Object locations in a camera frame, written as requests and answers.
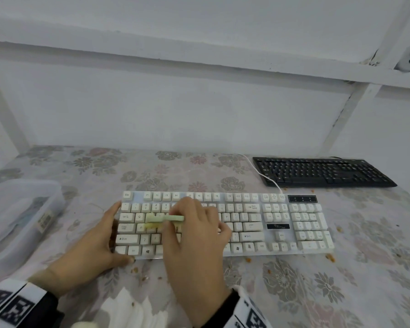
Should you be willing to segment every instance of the hand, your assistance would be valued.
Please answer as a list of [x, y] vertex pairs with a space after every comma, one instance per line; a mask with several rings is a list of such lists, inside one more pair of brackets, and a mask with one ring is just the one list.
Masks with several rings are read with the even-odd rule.
[[125, 266], [135, 260], [125, 254], [111, 253], [118, 222], [114, 215], [121, 202], [116, 202], [103, 215], [100, 222], [89, 230], [68, 252], [46, 270], [38, 272], [29, 281], [47, 288], [57, 297], [89, 282], [107, 269]]
[[180, 243], [174, 225], [169, 221], [163, 225], [167, 276], [191, 323], [201, 327], [231, 293], [223, 278], [223, 249], [232, 232], [219, 221], [215, 207], [202, 207], [190, 197], [182, 198], [169, 214], [183, 215], [185, 220]]

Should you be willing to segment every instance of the black sleeve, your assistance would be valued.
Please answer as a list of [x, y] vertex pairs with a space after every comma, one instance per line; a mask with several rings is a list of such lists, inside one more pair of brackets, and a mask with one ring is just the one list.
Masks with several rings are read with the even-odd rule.
[[64, 314], [56, 309], [57, 306], [58, 298], [47, 292], [18, 328], [59, 328]]
[[234, 314], [234, 309], [239, 299], [240, 296], [238, 295], [238, 292], [233, 289], [221, 307], [214, 313], [211, 319], [202, 326], [202, 328], [223, 328]]

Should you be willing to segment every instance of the white keyboard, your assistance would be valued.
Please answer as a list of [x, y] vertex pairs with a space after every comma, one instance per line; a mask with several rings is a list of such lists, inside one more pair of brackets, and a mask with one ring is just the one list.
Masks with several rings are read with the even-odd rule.
[[[203, 206], [216, 207], [219, 219], [233, 231], [224, 257], [334, 250], [315, 195], [124, 191], [115, 251], [136, 259], [162, 258], [161, 232], [159, 228], [145, 228], [146, 214], [168, 214], [170, 207], [185, 196], [201, 201]], [[179, 241], [182, 238], [181, 226], [177, 237]]]

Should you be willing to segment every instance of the person's right hand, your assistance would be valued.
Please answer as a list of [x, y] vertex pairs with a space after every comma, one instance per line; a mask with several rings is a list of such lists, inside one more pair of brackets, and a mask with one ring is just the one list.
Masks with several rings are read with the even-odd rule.
[[219, 221], [215, 207], [202, 207], [190, 197], [182, 198], [169, 214], [183, 215], [185, 220], [180, 243], [174, 225], [164, 222], [163, 258], [167, 276], [191, 323], [201, 327], [231, 293], [223, 278], [223, 249], [232, 232]]

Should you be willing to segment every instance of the tablecloth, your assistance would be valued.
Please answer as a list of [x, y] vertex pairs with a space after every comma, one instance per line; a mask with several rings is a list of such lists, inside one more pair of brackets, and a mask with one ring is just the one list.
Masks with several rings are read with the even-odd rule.
[[[30, 259], [12, 274], [24, 279], [67, 251], [124, 190], [277, 193], [236, 154], [35, 146], [0, 170], [14, 178], [61, 183], [67, 206]], [[314, 193], [335, 243], [332, 256], [279, 255], [224, 260], [225, 281], [241, 285], [274, 327], [410, 327], [410, 195], [402, 189], [284, 189]], [[105, 272], [60, 299], [62, 327], [91, 320], [107, 297], [126, 287], [189, 327], [162, 260]]]

